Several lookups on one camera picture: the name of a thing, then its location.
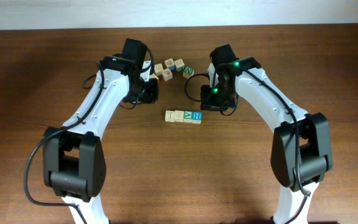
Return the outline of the blue H wooden block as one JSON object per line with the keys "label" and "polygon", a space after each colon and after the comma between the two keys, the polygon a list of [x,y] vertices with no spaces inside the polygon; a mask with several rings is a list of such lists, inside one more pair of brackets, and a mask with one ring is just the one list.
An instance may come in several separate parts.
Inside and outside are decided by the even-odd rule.
{"label": "blue H wooden block", "polygon": [[192,123],[201,124],[203,119],[203,114],[200,111],[193,111],[192,112]]}

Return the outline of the red E wooden block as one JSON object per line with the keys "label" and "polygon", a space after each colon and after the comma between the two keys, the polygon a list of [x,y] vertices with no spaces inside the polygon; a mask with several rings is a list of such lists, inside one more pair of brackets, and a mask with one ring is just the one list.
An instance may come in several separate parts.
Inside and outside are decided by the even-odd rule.
{"label": "red E wooden block", "polygon": [[175,110],[174,121],[182,123],[184,121],[184,111]]}

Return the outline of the plain T wooden block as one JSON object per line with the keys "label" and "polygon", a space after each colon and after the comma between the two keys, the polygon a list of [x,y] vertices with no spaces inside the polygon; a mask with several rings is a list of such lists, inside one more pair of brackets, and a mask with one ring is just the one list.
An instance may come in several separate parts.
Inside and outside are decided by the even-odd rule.
{"label": "plain T wooden block", "polygon": [[165,112],[165,121],[173,123],[175,121],[175,112],[171,111],[171,110],[166,110],[166,112]]}

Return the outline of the green V wooden block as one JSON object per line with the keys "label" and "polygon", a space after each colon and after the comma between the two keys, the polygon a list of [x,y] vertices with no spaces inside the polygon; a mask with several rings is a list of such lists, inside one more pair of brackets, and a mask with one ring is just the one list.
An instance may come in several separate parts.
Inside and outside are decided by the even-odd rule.
{"label": "green V wooden block", "polygon": [[192,123],[193,122],[192,114],[193,114],[192,111],[184,111],[183,122],[184,123]]}

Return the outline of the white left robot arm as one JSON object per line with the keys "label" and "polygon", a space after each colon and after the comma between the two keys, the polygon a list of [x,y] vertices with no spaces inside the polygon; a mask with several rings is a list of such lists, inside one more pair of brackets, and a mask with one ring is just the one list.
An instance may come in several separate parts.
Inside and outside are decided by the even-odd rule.
{"label": "white left robot arm", "polygon": [[106,162],[104,131],[121,103],[152,104],[158,81],[149,76],[154,61],[146,44],[126,39],[122,52],[97,61],[98,71],[86,98],[60,128],[45,130],[42,153],[44,183],[63,199],[76,223],[109,223],[101,202]]}

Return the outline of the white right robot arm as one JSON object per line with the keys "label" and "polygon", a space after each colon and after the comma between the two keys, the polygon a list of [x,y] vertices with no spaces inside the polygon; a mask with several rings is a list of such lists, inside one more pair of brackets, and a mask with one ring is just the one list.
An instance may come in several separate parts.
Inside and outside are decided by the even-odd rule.
{"label": "white right robot arm", "polygon": [[280,184],[273,223],[306,223],[312,196],[333,168],[329,123],[286,97],[253,57],[238,58],[229,44],[209,55],[209,84],[201,87],[202,110],[236,110],[245,99],[273,132],[270,165]]}

